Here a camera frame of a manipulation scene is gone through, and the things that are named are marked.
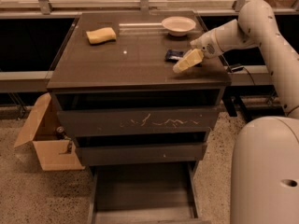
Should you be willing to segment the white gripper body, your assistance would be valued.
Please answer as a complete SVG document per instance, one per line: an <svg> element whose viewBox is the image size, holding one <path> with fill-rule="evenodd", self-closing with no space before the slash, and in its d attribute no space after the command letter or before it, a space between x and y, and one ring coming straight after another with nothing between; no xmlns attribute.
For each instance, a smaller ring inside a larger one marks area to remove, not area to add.
<svg viewBox="0 0 299 224"><path fill-rule="evenodd" d="M199 38L190 42L193 49L200 49L203 51L204 56L208 59L218 57L223 54L220 45L218 44L216 37L216 30L212 29Z"/></svg>

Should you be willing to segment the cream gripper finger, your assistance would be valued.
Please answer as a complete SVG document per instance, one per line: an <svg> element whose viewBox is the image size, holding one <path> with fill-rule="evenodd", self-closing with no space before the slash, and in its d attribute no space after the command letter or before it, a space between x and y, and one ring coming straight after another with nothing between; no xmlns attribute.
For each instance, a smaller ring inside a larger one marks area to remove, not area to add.
<svg viewBox="0 0 299 224"><path fill-rule="evenodd" d="M175 73L181 73L196 66L204 59L204 53L200 49L190 49L174 66Z"/></svg>

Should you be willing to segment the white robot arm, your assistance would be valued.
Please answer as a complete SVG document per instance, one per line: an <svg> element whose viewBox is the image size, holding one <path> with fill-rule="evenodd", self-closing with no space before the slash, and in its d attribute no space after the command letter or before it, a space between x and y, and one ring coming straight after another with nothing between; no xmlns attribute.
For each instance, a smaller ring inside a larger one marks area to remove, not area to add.
<svg viewBox="0 0 299 224"><path fill-rule="evenodd" d="M279 103L238 134L231 163L230 224L299 224L299 54L264 0L247 2L235 20L190 42L173 71L234 49L256 48Z"/></svg>

